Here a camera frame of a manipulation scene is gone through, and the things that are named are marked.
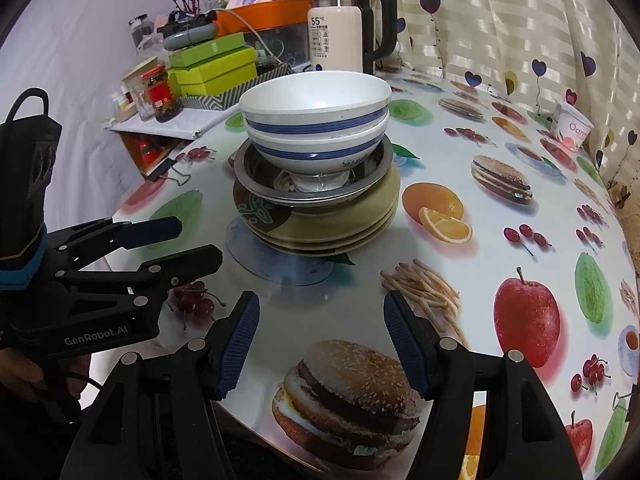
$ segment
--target jar with red label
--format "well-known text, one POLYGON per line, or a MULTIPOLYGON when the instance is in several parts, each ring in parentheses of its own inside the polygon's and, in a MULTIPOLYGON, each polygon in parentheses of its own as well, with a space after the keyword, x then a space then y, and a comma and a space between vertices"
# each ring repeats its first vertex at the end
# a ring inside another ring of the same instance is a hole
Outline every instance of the jar with red label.
POLYGON ((182 111, 180 99, 175 98, 169 88, 169 75, 164 65, 143 73, 142 82, 146 85, 146 94, 159 123, 173 119, 182 111))

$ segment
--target curtain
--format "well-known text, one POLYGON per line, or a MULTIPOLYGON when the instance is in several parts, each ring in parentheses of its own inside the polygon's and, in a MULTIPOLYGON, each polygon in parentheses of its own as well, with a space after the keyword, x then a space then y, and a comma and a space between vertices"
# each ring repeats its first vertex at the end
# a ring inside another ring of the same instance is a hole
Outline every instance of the curtain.
POLYGON ((640 53, 607 0, 398 0, 398 15, 404 64, 508 94, 541 128, 556 98, 575 104, 604 182, 640 196, 640 53))

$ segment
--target orange container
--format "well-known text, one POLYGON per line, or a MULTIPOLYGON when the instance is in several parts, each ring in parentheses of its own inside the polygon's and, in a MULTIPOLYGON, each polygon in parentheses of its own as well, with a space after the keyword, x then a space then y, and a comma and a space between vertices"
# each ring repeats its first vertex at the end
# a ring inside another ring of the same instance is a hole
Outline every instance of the orange container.
MULTIPOLYGON (((275 0, 231 9, 242 16, 257 30, 285 27, 297 23, 306 23, 306 14, 311 9, 309 0, 275 0)), ((249 28, 234 15, 224 10, 217 12, 218 36, 235 32, 249 32, 249 28)))

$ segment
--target black cable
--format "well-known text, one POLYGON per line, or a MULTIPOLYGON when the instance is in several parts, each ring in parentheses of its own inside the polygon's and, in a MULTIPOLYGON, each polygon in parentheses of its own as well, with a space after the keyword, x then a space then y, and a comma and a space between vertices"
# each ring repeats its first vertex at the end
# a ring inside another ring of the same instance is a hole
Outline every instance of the black cable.
POLYGON ((91 377, 86 375, 78 374, 76 372, 67 372, 66 376, 70 379, 78 379, 79 381, 89 383, 91 386, 98 388, 99 390, 102 388, 102 385, 98 381, 94 381, 91 377))

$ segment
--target finger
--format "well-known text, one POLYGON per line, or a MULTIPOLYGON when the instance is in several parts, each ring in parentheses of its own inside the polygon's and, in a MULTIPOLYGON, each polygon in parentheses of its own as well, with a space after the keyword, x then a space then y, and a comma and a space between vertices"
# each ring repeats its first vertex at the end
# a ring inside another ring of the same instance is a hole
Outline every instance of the finger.
MULTIPOLYGON (((91 354, 81 355, 75 357, 69 363, 69 371, 75 372, 76 374, 81 374, 84 376, 89 375, 89 366, 91 364, 91 354)), ((69 393, 73 395, 76 399, 80 398, 80 394, 86 388, 86 381, 82 381, 80 379, 66 379, 66 387, 69 390, 69 393)))
POLYGON ((4 368, 0 368, 0 383, 27 402, 38 402, 38 397, 33 391, 31 384, 19 379, 15 375, 8 373, 4 368))
POLYGON ((37 383, 44 377, 42 369, 13 348, 0 350, 0 368, 28 383, 37 383))

